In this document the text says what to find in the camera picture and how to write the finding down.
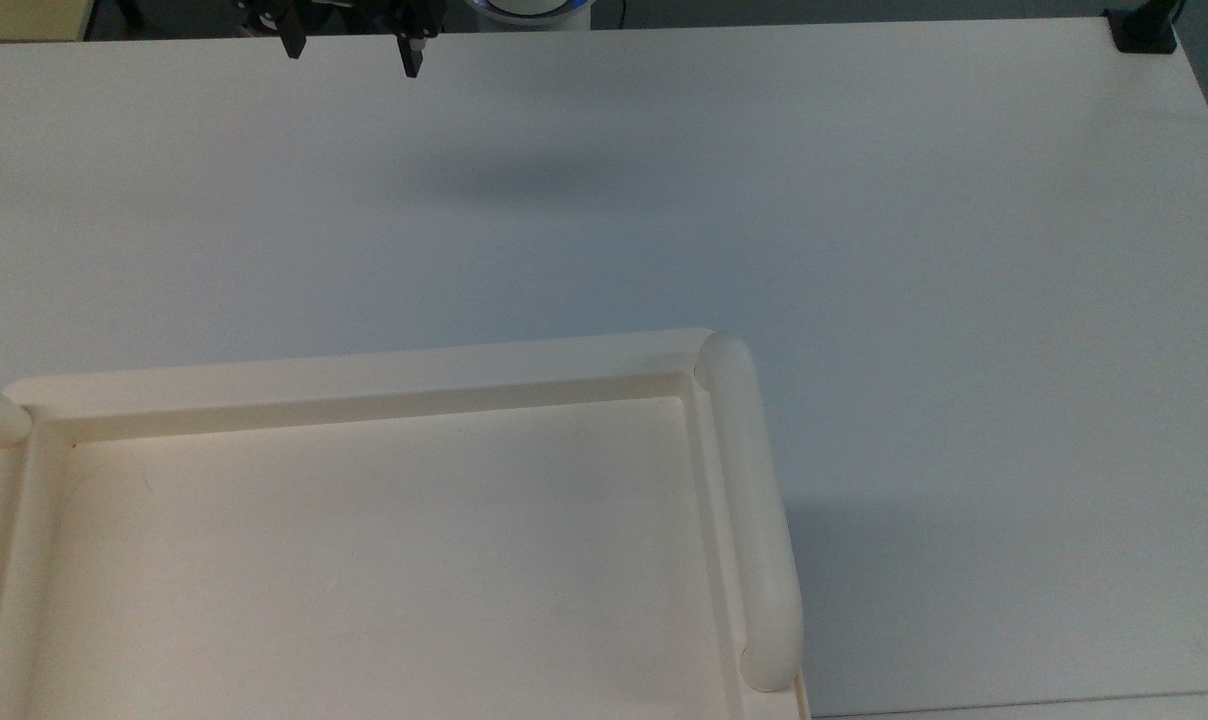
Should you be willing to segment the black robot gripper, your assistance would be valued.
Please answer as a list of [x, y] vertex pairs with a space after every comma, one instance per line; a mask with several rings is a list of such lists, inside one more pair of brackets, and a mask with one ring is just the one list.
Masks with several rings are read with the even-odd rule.
[[445, 27], [445, 1], [236, 1], [234, 8], [252, 27], [279, 35], [292, 59], [333, 17], [349, 35], [394, 35], [408, 79], [422, 72], [426, 40]]

